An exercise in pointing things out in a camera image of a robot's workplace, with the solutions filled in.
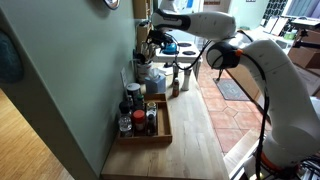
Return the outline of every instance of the spice bottle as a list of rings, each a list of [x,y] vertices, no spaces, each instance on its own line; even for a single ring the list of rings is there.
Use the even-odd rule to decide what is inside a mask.
[[[138,94],[135,110],[144,111],[144,96],[143,94]]]
[[[134,106],[133,106],[133,99],[131,95],[128,95],[127,100],[129,102],[129,106],[130,106],[130,114],[133,114],[134,111]]]
[[[147,135],[148,136],[157,135],[157,121],[156,121],[156,117],[153,114],[148,115]]]
[[[173,82],[173,87],[172,87],[172,96],[173,97],[178,97],[179,96],[179,79],[175,78]]]
[[[192,69],[184,70],[184,80],[181,90],[188,91],[189,90],[189,79]]]
[[[147,104],[147,112],[148,111],[154,111],[154,113],[157,114],[157,104],[155,102],[149,102]]]
[[[145,127],[145,113],[142,110],[136,110],[132,115],[132,120],[137,131],[142,131]]]
[[[172,78],[172,85],[174,84],[174,80],[178,77],[179,75],[179,68],[176,64],[172,64],[172,69],[173,69],[173,78]]]
[[[131,137],[132,136],[132,122],[130,118],[130,104],[128,101],[122,101],[119,104],[119,109],[121,112],[118,124],[121,137]]]

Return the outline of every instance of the floor mat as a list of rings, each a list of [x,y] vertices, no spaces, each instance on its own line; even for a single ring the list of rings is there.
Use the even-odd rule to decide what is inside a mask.
[[[218,86],[225,100],[250,101],[248,96],[242,91],[242,89],[233,79],[220,79],[219,82],[217,82],[216,79],[213,79],[213,81]]]

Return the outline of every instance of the red bottle cap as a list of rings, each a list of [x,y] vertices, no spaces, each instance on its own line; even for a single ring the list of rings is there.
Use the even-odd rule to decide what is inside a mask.
[[[143,110],[136,110],[133,115],[133,121],[135,123],[142,123],[145,119],[144,111]]]

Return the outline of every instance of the clock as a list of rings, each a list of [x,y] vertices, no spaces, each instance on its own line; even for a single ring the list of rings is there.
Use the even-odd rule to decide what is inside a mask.
[[[120,4],[120,0],[103,0],[103,1],[112,10],[116,10]]]

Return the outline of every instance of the wall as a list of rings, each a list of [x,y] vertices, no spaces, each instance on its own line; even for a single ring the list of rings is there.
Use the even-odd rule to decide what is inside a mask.
[[[0,1],[0,29],[24,79],[1,88],[75,179],[97,179],[113,142],[123,87],[133,80],[132,1]]]

